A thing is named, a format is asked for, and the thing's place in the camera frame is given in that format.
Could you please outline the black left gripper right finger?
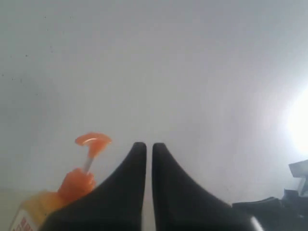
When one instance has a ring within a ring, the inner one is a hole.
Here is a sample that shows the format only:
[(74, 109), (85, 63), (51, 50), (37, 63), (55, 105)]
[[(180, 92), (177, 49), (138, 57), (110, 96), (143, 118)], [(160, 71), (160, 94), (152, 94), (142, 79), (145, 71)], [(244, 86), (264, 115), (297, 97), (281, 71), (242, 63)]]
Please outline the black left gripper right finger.
[(260, 231), (256, 218), (239, 212), (196, 183), (164, 143), (152, 151), (152, 193), (158, 231)]

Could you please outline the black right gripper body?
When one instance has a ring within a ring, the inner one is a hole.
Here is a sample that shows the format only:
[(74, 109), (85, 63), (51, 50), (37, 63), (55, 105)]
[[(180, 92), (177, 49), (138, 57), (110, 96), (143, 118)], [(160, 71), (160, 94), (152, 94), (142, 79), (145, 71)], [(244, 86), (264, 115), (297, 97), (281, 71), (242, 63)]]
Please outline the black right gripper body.
[(281, 199), (269, 197), (261, 201), (240, 202), (232, 207), (254, 216), (265, 231), (306, 231), (308, 199), (295, 190), (285, 190)]

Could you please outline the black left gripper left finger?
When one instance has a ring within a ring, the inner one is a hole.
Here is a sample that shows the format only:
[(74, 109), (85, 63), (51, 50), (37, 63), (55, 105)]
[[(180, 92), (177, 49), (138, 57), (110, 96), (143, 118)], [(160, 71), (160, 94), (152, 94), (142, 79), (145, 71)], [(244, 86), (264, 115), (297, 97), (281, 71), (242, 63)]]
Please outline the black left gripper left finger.
[(41, 231), (140, 231), (147, 148), (136, 142), (117, 169), (88, 195), (53, 212)]

